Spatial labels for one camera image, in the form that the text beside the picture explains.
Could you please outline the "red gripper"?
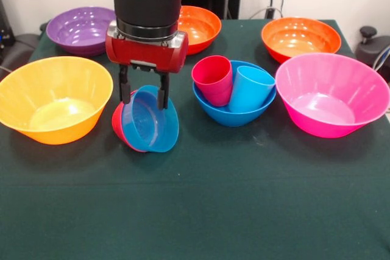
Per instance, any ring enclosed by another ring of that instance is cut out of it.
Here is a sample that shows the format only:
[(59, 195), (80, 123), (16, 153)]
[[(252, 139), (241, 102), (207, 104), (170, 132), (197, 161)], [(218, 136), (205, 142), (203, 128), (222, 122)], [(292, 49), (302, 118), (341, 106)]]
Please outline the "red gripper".
[(188, 34), (176, 31), (164, 40), (134, 40), (123, 35), (116, 21), (111, 21), (106, 34), (105, 49), (108, 58), (119, 66), (119, 93), (121, 101), (129, 104), (131, 88), (127, 72), (129, 66), (147, 67), (158, 71), (158, 109), (168, 108), (169, 74), (178, 73), (184, 66), (189, 47)]

